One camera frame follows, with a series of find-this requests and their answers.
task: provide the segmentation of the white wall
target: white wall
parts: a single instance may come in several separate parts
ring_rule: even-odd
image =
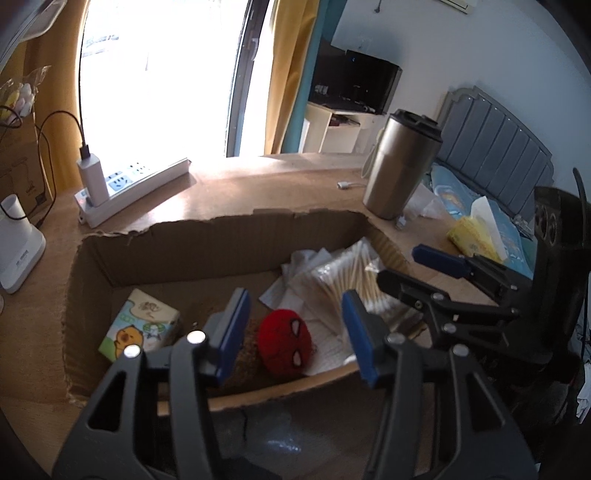
[[[470,15],[437,0],[349,0],[333,45],[402,67],[389,111],[437,117],[448,90],[476,85],[553,154],[555,185],[591,192],[591,75],[535,0],[480,0]]]

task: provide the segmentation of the cardboard carton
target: cardboard carton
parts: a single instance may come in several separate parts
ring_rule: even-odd
[[[245,345],[228,384],[212,391],[213,409],[243,406],[309,390],[353,372],[347,365],[278,384],[260,363],[256,330],[269,310],[258,297],[295,250],[349,247],[367,237],[384,264],[409,274],[406,259],[362,213],[263,210],[212,220],[158,223],[143,232],[86,237],[74,258],[63,317],[67,394],[83,404],[111,363],[97,348],[134,288],[180,311],[182,334],[223,310],[233,290],[252,297]]]
[[[16,193],[25,213],[35,217],[51,203],[51,191],[37,154],[34,113],[20,128],[0,128],[0,137],[0,201]]]

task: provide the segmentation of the yellow tissue box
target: yellow tissue box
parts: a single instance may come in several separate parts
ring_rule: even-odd
[[[503,263],[496,253],[486,224],[477,218],[460,218],[448,231],[447,238],[467,257],[482,255],[497,263]]]

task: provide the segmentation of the white charger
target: white charger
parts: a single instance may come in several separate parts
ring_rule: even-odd
[[[107,183],[105,175],[103,174],[103,167],[100,165],[100,159],[88,150],[81,148],[81,159],[76,161],[78,171],[82,178],[82,183],[86,188],[87,200],[95,207],[105,203],[109,200],[109,191],[107,190]]]

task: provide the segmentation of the air conditioner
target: air conditioner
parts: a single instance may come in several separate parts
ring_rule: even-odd
[[[469,14],[476,8],[478,0],[439,0],[444,4],[450,5],[453,8],[458,9],[460,12]]]

